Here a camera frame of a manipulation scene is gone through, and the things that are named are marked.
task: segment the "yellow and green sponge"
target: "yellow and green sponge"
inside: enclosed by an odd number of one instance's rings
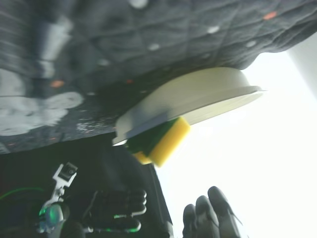
[[[126,147],[140,163],[161,167],[189,130],[187,121],[179,117],[128,139]]]

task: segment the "white cartoon print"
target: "white cartoon print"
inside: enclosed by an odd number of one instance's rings
[[[25,97],[20,76],[0,69],[0,136],[28,133],[41,126],[54,126],[83,102],[76,92],[67,92],[47,99]]]

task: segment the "green cable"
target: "green cable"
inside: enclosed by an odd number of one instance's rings
[[[12,191],[5,193],[4,195],[0,196],[0,200],[4,199],[5,197],[7,197],[15,192],[20,192],[20,191],[24,191],[24,190],[37,190],[37,191],[44,192],[44,189],[42,189],[40,187],[22,187],[22,188],[17,188],[15,190],[12,190]]]

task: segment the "sponge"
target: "sponge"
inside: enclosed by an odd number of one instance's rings
[[[141,164],[161,167],[189,130],[187,121],[179,117],[128,139],[126,147]]]

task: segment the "gray wall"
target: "gray wall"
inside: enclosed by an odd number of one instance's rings
[[[287,52],[317,99],[317,33]]]

